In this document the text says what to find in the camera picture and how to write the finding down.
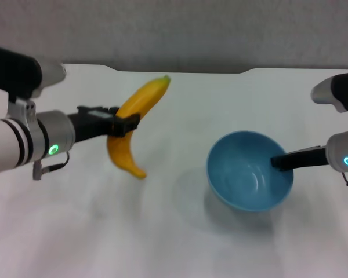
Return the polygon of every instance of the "white tabletop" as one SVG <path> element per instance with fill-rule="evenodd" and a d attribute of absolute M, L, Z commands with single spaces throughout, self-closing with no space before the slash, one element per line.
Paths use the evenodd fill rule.
<path fill-rule="evenodd" d="M 36 100 L 38 111 L 121 105 L 163 75 L 66 68 L 66 80 Z M 347 131 L 348 112 L 310 99 L 314 85 L 343 72 L 169 74 L 166 95 L 133 136 L 145 180 L 112 165 L 105 137 L 76 144 L 67 167 L 42 181 L 31 180 L 30 165 L 1 173 L 0 277 L 348 278 L 348 187 L 339 173 L 295 170 L 286 201 L 259 214 L 226 207 L 205 174 L 210 147 L 232 131 L 261 132 L 286 151 Z"/>

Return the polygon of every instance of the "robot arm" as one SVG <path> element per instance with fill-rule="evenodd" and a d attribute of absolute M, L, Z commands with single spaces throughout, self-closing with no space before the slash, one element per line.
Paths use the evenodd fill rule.
<path fill-rule="evenodd" d="M 33 179 L 64 167 L 72 146 L 93 137 L 123 137 L 137 128 L 140 115 L 121 119 L 118 107 L 88 108 L 66 115 L 61 111 L 36 112 L 31 98 L 41 95 L 44 87 L 62 81 L 66 71 L 61 64 L 34 59 L 0 48 L 0 89 L 8 93 L 8 113 L 0 119 L 0 171 L 34 162 Z M 41 160 L 67 153 L 67 161 L 42 168 Z"/>
<path fill-rule="evenodd" d="M 317 104 L 332 104 L 338 112 L 348 111 L 348 74 L 330 77 L 311 91 Z M 331 136 L 325 147 L 313 147 L 271 159 L 281 171 L 300 167 L 330 165 L 338 172 L 348 172 L 348 131 Z"/>

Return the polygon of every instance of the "yellow banana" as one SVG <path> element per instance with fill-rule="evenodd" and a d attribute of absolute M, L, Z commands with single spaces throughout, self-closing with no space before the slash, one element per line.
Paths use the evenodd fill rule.
<path fill-rule="evenodd" d="M 165 75 L 149 81 L 132 95 L 117 111 L 116 116 L 126 118 L 139 113 L 140 119 L 161 99 L 170 84 L 170 77 Z M 120 169 L 130 172 L 137 178 L 145 178 L 147 174 L 134 163 L 130 149 L 133 131 L 125 137 L 107 137 L 108 154 L 112 162 Z"/>

